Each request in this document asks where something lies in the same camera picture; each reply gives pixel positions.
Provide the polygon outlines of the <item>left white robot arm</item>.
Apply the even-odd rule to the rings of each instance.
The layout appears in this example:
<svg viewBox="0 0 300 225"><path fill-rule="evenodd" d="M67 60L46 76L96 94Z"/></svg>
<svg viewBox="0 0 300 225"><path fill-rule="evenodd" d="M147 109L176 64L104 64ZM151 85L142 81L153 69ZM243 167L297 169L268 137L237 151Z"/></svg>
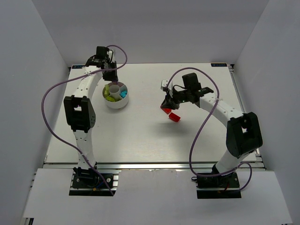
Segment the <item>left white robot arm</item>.
<svg viewBox="0 0 300 225"><path fill-rule="evenodd" d="M67 124L71 127L76 145L81 151L78 154L78 165L73 170L83 181L95 182L99 177L93 171L96 161L92 150L91 133L96 124L96 113L91 98L101 79L110 82L118 81L116 67L113 50L98 46L96 54L85 64L87 76L80 81L73 95L66 96L63 101Z"/></svg>

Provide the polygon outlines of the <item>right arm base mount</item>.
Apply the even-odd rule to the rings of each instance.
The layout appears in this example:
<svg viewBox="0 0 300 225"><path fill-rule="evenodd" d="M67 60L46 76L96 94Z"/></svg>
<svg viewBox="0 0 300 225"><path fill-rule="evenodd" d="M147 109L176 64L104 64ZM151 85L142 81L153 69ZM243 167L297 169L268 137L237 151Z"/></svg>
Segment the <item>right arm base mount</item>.
<svg viewBox="0 0 300 225"><path fill-rule="evenodd" d="M236 172L217 177L192 177L198 199L240 199L240 183Z"/></svg>

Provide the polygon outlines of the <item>red lego long brick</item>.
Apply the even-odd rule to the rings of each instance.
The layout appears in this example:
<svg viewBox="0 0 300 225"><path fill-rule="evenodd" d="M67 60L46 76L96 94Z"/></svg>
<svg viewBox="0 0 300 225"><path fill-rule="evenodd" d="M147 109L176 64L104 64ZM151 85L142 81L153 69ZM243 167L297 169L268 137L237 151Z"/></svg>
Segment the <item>red lego long brick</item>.
<svg viewBox="0 0 300 225"><path fill-rule="evenodd" d="M170 114L172 112L171 109L168 108L161 108L166 114Z"/></svg>

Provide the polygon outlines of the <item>red lego short brick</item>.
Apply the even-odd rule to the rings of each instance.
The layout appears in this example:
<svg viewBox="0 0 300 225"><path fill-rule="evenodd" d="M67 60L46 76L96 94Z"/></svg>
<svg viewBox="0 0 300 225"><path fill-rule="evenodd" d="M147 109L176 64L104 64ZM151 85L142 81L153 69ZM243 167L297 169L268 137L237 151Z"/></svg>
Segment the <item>red lego short brick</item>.
<svg viewBox="0 0 300 225"><path fill-rule="evenodd" d="M171 112L169 114L169 119L171 119L174 122L179 122L181 117Z"/></svg>

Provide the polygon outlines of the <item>cyan lego brick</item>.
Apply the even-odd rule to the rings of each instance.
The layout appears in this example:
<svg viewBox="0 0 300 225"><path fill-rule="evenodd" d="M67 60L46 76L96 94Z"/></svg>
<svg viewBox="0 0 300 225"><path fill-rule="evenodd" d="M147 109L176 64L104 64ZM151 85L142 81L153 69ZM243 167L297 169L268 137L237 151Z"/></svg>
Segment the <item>cyan lego brick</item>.
<svg viewBox="0 0 300 225"><path fill-rule="evenodd" d="M120 97L121 97L121 98L125 98L125 97L126 97L126 95L127 95L127 93L128 93L128 91L127 91L127 90L125 90L125 91L122 91L122 92L120 93Z"/></svg>

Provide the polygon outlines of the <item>light green lego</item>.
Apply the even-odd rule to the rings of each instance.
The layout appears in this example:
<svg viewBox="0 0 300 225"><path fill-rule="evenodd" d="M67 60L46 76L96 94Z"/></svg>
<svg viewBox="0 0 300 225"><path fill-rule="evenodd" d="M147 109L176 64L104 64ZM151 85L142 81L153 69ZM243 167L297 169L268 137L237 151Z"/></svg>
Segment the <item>light green lego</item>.
<svg viewBox="0 0 300 225"><path fill-rule="evenodd" d="M104 97L108 97L110 95L110 92L109 92L109 85L106 84L105 87L104 87Z"/></svg>

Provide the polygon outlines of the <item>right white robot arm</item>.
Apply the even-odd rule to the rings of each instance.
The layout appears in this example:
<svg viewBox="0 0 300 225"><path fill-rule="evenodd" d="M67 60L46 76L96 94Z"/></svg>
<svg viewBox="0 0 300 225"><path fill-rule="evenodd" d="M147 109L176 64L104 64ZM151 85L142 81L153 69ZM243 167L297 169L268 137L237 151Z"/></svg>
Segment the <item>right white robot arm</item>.
<svg viewBox="0 0 300 225"><path fill-rule="evenodd" d="M226 128L226 151L213 166L213 176L225 176L249 154L263 145L258 117L255 113L237 110L209 87L202 87L196 73L183 75L184 87L177 91L169 80L162 80L161 90L166 93L162 108L177 110L182 103L190 102L209 112Z"/></svg>

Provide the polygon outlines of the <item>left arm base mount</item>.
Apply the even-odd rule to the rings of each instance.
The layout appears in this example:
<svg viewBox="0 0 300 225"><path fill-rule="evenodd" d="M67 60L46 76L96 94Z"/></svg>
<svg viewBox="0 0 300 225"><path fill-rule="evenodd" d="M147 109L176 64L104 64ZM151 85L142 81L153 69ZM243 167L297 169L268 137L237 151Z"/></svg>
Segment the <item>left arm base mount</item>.
<svg viewBox="0 0 300 225"><path fill-rule="evenodd" d="M101 173L99 176L94 170L73 168L69 196L112 196L117 189L116 174Z"/></svg>

